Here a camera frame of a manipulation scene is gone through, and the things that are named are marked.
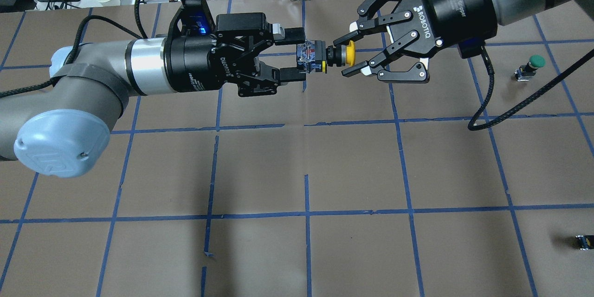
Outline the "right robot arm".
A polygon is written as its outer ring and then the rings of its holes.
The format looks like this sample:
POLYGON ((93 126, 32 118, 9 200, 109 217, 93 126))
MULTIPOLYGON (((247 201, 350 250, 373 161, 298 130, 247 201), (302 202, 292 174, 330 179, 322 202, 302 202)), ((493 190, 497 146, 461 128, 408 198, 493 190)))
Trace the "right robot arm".
MULTIPOLYGON (((461 58, 479 56, 486 40, 507 26, 570 0, 364 0, 359 19, 334 45, 348 45, 372 33, 391 43, 371 60, 348 65, 344 77, 362 73, 384 83, 427 83, 428 60, 458 46, 461 58)), ((573 0, 593 16, 593 0, 573 0)))

